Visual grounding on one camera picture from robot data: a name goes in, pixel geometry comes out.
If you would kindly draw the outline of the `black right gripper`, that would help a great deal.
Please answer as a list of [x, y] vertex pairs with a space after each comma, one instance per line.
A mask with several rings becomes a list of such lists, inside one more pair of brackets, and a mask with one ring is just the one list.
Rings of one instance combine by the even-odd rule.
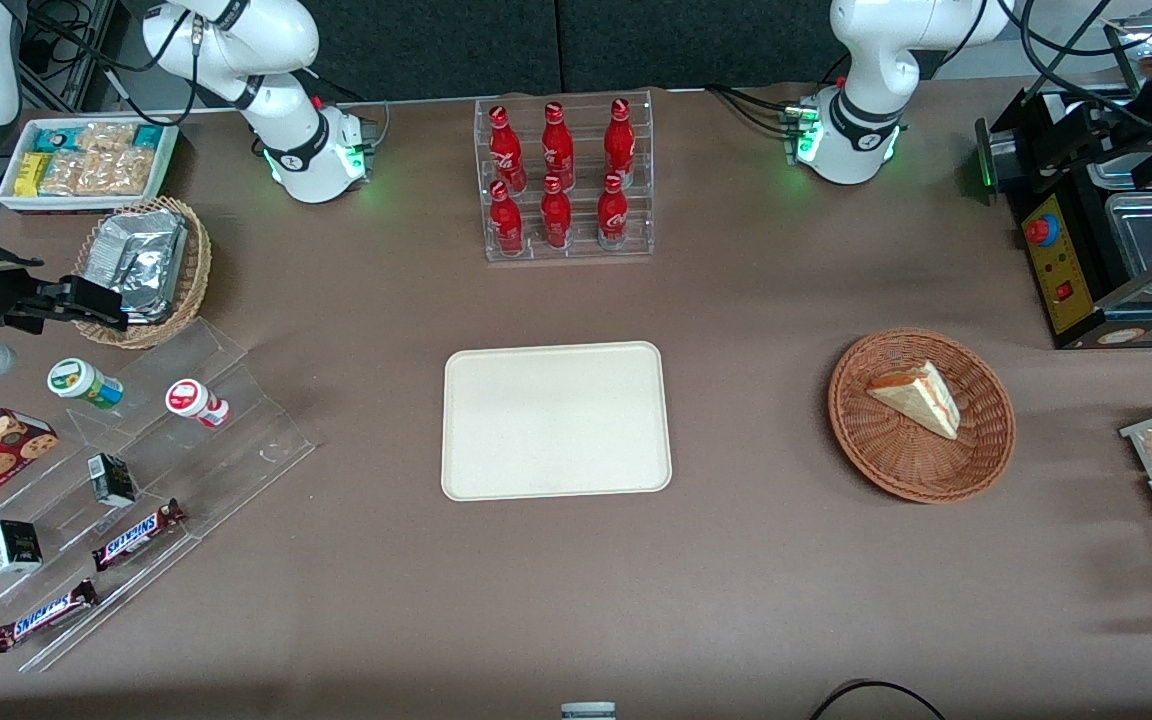
[[18, 265], [0, 270], [0, 327], [28, 334], [41, 334], [45, 323], [88, 323], [123, 332], [128, 316], [118, 291], [88, 281], [81, 275], [65, 275], [59, 281], [58, 304], [47, 291], [54, 283], [38, 281]]

